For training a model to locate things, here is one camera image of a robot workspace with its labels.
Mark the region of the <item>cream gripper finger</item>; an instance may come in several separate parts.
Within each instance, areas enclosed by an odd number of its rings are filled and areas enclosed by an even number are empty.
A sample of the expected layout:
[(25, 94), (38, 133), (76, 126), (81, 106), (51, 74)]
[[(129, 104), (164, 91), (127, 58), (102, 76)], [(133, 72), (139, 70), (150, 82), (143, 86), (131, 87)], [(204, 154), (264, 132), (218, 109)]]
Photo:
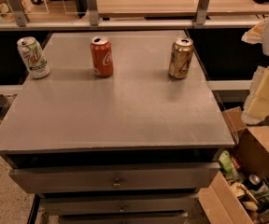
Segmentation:
[(253, 28), (243, 34), (241, 40), (249, 44), (261, 44), (265, 24), (266, 20), (258, 22)]
[(251, 80), (249, 95), (244, 103), (241, 119), (256, 125), (269, 116), (269, 66), (259, 66)]

